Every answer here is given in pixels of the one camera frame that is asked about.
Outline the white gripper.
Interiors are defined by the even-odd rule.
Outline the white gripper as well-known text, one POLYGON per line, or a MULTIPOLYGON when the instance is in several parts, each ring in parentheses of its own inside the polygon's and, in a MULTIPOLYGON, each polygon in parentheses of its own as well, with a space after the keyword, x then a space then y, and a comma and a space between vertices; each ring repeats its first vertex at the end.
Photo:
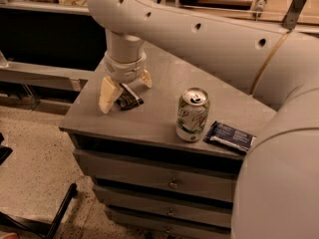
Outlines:
POLYGON ((104 56, 105 76, 101 83, 99 107, 107 114, 120 97, 123 89, 118 83, 128 84, 140 79, 149 89, 153 86, 150 73, 146 70, 146 53, 135 62, 117 62, 108 53, 104 56))

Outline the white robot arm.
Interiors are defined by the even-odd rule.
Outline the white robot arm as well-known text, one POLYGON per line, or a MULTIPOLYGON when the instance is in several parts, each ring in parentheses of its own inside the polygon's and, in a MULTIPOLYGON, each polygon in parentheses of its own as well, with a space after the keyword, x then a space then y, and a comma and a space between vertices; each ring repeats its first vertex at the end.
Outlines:
POLYGON ((241 166, 231 239, 319 239, 317 39, 156 0, 88 0, 88 8, 108 33, 110 80, 150 78, 145 40, 277 111, 241 166))

